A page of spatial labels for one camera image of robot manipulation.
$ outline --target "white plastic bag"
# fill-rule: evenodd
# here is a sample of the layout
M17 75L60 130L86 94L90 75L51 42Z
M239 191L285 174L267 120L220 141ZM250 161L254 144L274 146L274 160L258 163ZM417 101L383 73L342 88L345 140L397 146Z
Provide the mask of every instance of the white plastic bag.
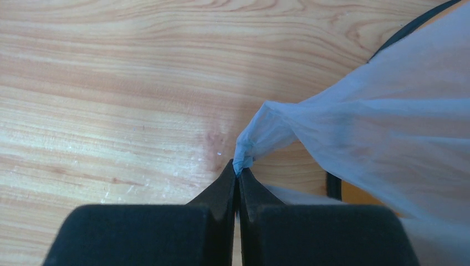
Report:
M403 214L411 230L424 224L421 240L470 265L469 14L470 3L306 101L265 102L237 139L235 170L298 139L323 169Z

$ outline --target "wooden surface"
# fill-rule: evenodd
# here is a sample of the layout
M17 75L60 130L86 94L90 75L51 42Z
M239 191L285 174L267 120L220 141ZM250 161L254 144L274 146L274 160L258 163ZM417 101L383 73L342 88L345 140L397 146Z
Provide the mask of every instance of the wooden surface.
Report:
M81 204L186 203L263 101L326 89L442 2L1 0L0 265L41 264ZM325 193L299 143L253 172Z

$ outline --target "black object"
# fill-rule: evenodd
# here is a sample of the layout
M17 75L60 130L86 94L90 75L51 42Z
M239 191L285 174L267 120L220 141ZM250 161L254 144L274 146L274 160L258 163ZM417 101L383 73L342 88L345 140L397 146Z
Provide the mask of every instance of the black object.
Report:
M390 39L388 39L369 59L372 60L379 52L384 50L385 48L391 46L392 44L398 42L399 40L403 39L404 37L410 35L414 32L417 28L421 25L425 24L428 20L433 18L434 16L438 15L442 11L446 10L447 8L453 6L454 4L460 2L461 0L451 0L444 4L440 4L437 7L429 10L428 12L424 13L423 15L415 18L410 23L406 24L403 28L401 28L397 33L395 33ZM337 200L342 200L341 198L341 179L338 177L326 173L326 195L330 198L335 198Z
M418 265L387 208L289 206L231 160L187 205L77 208L44 265L231 265L236 210L244 265Z

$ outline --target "translucent plastic bag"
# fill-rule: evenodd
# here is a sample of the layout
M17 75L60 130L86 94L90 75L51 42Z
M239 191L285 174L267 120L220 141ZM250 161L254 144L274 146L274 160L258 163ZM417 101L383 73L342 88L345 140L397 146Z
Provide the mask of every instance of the translucent plastic bag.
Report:
M465 4L306 101L265 102L237 139L236 171L300 140L402 214L415 250L470 265L468 14Z

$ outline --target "wood grain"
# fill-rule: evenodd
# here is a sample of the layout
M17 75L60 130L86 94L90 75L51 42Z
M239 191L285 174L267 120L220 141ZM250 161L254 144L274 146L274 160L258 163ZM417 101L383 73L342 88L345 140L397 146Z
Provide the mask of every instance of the wood grain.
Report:
M442 2L1 0L0 265L39 265L76 206L188 202L263 101L326 89ZM253 172L325 193L300 143Z

